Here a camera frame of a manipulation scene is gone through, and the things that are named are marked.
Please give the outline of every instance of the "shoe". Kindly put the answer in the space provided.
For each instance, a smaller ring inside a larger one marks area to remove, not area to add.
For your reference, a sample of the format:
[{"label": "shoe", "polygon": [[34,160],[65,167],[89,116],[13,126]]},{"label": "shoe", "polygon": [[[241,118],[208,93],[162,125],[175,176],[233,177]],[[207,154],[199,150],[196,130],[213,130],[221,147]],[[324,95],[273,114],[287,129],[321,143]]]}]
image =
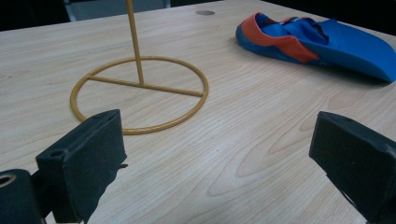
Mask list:
[{"label": "shoe", "polygon": [[396,53],[384,40],[336,20],[273,21],[262,13],[236,28],[244,49],[290,63],[341,66],[388,82],[396,80]]}]

